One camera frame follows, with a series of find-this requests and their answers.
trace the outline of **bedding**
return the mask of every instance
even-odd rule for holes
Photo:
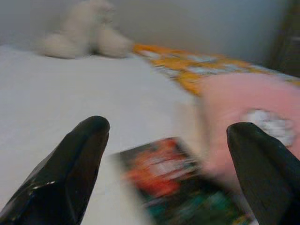
[[[256,124],[300,159],[300,89],[264,74],[211,76],[201,88],[210,133],[209,158],[202,168],[206,175],[239,191],[226,135],[236,122]]]
[[[258,65],[229,59],[222,55],[196,54],[156,45],[135,45],[135,53],[185,90],[200,96],[199,83],[204,77],[227,73],[264,73],[300,87],[300,79]]]
[[[82,225],[147,224],[130,207],[111,154],[170,136],[198,156],[205,152],[195,98],[134,54],[62,60],[0,46],[0,109],[0,208],[64,135],[92,115],[106,117],[111,131]]]

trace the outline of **white wall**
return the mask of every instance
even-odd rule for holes
[[[31,47],[79,0],[1,0],[0,43]],[[264,63],[289,0],[111,0],[137,42]]]

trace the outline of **bed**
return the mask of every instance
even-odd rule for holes
[[[195,97],[139,56],[62,60],[0,46],[0,208],[78,122],[106,117],[110,139],[83,225],[145,224],[111,155],[170,136],[200,158],[206,147]]]

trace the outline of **book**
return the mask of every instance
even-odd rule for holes
[[[124,177],[157,225],[248,225],[229,192],[201,175],[201,163],[179,138],[120,154]]]

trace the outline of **white teddy bear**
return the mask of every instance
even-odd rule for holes
[[[40,54],[74,59],[97,52],[124,58],[133,43],[110,25],[114,6],[106,0],[85,0],[73,6],[60,30],[41,40]]]

